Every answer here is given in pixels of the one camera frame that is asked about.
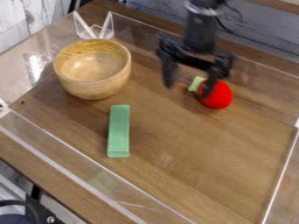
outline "green block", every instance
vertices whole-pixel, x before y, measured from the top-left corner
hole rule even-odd
[[[205,81],[204,78],[201,78],[200,76],[196,76],[195,79],[193,79],[193,81],[192,81],[192,83],[191,83],[191,85],[189,85],[188,91],[189,91],[189,92],[195,92],[195,93],[197,93],[197,91],[199,91],[199,86],[200,86],[200,84],[201,84],[204,81]]]
[[[127,158],[129,156],[129,106],[111,107],[107,156],[109,158]]]

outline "bowl rim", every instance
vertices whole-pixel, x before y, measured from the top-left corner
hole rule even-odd
[[[64,74],[59,73],[59,69],[57,69],[57,57],[59,55],[61,54],[61,52],[69,48],[71,46],[79,44],[79,43],[83,43],[83,42],[88,42],[88,41],[97,41],[97,42],[109,42],[112,43],[113,45],[117,45],[120,46],[120,48],[124,50],[125,52],[125,56],[127,56],[127,61],[125,61],[125,65],[124,67],[121,68],[121,70],[115,73],[112,76],[109,76],[108,78],[105,79],[101,79],[101,80],[73,80],[71,78],[68,78]],[[65,81],[71,81],[71,82],[77,82],[77,83],[97,83],[97,82],[101,82],[101,81],[111,81],[116,78],[116,76],[119,76],[131,66],[131,62],[132,62],[132,55],[131,55],[131,52],[128,51],[127,47],[120,44],[119,42],[116,42],[115,40],[111,40],[111,39],[103,39],[103,38],[89,38],[89,39],[83,39],[83,40],[79,40],[79,41],[75,41],[72,42],[71,44],[68,44],[67,46],[64,46],[59,52],[56,53],[56,56],[55,56],[55,59],[53,59],[53,62],[52,62],[52,65],[53,65],[53,71],[56,73],[56,75],[59,76],[60,79],[64,79]]]

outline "wooden bowl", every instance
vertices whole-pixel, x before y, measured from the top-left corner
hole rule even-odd
[[[89,39],[68,45],[56,55],[53,69],[60,84],[79,98],[113,95],[131,73],[131,53],[117,42]]]

